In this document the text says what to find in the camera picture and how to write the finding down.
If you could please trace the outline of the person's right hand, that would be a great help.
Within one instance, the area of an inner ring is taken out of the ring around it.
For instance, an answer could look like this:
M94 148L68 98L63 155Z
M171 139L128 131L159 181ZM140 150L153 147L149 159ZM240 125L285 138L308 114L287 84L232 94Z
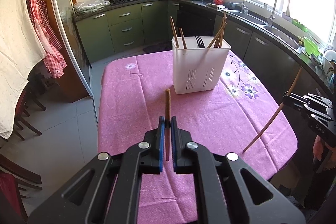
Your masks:
M334 169L336 165L335 148L330 147L328 144L323 144L322 139L317 135L314 140L313 155L318 161L322 161L322 153L324 148L328 148L332 152L332 154L326 165L323 167L323 169L324 170Z

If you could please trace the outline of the black sleeved right forearm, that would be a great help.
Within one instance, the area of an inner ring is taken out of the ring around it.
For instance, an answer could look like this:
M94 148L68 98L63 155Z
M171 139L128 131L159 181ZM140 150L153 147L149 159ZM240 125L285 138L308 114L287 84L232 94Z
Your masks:
M294 196L287 196L287 199L301 210L306 220L309 220L319 210L327 198L327 193L335 179L335 163L332 162L331 164L333 166L332 168L325 166L321 173L315 173L313 175L303 205L301 205Z

